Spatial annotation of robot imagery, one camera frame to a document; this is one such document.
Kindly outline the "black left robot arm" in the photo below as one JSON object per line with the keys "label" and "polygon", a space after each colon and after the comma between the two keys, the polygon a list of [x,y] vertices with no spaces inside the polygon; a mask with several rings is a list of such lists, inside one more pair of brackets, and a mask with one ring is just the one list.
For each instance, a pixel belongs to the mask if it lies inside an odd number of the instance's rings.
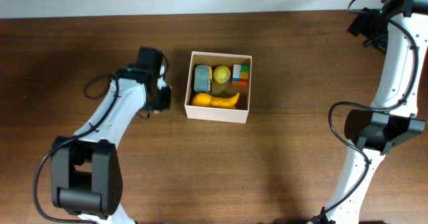
{"label": "black left robot arm", "polygon": [[111,75],[103,100],[71,137],[59,136],[51,160],[51,201],[76,216],[75,223],[133,223],[121,204],[123,181],[118,146],[140,110],[167,109],[171,88],[165,67],[128,67]]}

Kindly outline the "colourful puzzle cube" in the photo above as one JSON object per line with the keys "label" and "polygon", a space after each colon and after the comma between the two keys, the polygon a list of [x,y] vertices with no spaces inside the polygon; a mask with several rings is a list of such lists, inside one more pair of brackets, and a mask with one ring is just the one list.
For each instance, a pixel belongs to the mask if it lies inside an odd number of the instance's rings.
{"label": "colourful puzzle cube", "polygon": [[249,65],[234,64],[232,84],[235,86],[247,86],[249,82]]}

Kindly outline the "yellow grey ball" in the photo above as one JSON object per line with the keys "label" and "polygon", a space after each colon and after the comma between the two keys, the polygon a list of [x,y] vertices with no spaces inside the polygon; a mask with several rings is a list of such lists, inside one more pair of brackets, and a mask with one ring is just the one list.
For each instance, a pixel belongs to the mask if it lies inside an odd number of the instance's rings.
{"label": "yellow grey ball", "polygon": [[224,84],[230,80],[231,72],[227,66],[218,66],[214,69],[213,78],[218,84]]}

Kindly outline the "yellow grey toy truck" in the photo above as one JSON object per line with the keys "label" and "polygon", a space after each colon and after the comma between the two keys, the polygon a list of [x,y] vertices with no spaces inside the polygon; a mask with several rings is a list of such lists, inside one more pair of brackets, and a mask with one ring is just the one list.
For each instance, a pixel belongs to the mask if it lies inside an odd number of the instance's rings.
{"label": "yellow grey toy truck", "polygon": [[195,67],[193,89],[195,92],[210,93],[212,91],[213,71],[211,66]]}

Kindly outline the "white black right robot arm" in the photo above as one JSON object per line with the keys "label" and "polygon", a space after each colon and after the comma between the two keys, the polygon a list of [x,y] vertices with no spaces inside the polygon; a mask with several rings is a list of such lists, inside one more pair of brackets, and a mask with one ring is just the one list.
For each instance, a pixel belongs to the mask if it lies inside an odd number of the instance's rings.
{"label": "white black right robot arm", "polygon": [[344,166],[334,194],[311,223],[358,223],[371,179],[391,149],[422,134],[417,94],[427,52],[427,0],[381,0],[379,9],[352,9],[348,32],[383,52],[381,81],[368,106],[347,102]]}

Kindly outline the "orange rubber fish toy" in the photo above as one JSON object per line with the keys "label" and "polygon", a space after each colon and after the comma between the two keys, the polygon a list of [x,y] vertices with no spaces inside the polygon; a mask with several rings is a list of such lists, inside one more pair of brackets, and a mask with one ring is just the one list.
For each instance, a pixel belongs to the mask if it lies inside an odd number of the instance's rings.
{"label": "orange rubber fish toy", "polygon": [[235,105],[237,104],[239,97],[240,93],[237,93],[230,98],[220,98],[206,93],[199,93],[192,99],[191,105],[198,107],[235,109]]}

